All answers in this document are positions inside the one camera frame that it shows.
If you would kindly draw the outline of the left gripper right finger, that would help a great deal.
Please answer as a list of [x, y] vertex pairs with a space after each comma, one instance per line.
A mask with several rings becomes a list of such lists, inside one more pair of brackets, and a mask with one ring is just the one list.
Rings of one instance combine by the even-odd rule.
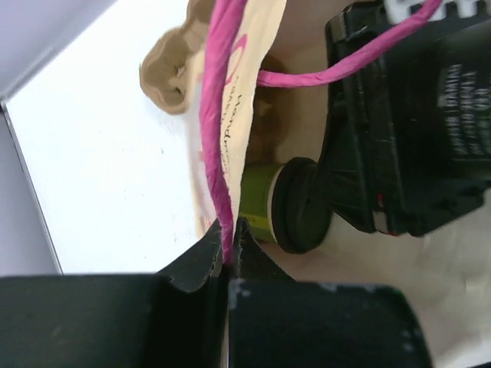
[[230, 367], [431, 367], [403, 293], [383, 284], [294, 281], [237, 223]]

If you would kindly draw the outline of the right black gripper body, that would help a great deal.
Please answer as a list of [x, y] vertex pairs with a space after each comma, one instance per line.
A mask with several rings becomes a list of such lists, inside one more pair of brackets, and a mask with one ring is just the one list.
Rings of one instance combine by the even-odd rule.
[[330, 84], [314, 189], [367, 233], [426, 235], [490, 188], [490, 14], [429, 21]]

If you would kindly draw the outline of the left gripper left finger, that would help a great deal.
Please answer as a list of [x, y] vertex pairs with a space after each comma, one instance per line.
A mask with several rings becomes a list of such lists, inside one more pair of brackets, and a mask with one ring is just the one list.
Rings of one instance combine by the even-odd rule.
[[228, 275], [214, 223], [155, 274], [1, 280], [3, 367], [218, 367]]

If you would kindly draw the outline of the black plastic cup lid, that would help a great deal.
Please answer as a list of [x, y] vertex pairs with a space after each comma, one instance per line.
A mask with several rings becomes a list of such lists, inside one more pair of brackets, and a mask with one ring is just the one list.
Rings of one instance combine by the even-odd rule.
[[272, 194], [272, 228], [280, 248], [304, 254], [317, 248], [331, 224], [332, 211], [311, 193], [314, 160], [296, 157], [279, 171]]

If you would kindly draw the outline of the green paper coffee cup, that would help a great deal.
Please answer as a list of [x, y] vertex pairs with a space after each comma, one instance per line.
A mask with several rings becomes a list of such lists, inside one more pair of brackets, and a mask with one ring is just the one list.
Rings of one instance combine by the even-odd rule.
[[245, 218], [254, 237], [276, 243], [272, 221], [272, 198], [282, 164], [254, 164], [242, 175], [239, 216]]

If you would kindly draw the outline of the brown paper takeout bag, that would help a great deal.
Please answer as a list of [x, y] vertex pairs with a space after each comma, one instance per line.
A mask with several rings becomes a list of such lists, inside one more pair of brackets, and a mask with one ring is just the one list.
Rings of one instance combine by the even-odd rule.
[[[354, 3], [325, 27], [329, 67], [279, 74], [259, 65], [284, 1], [217, 1], [203, 58], [203, 172], [231, 263], [255, 87], [328, 87], [317, 161], [296, 157], [269, 187], [268, 228], [285, 251], [317, 247], [336, 214], [361, 232], [423, 237], [478, 209], [490, 188], [490, 5]], [[399, 290], [307, 283], [260, 307], [270, 282], [230, 284], [234, 367], [430, 367], [429, 337]]]

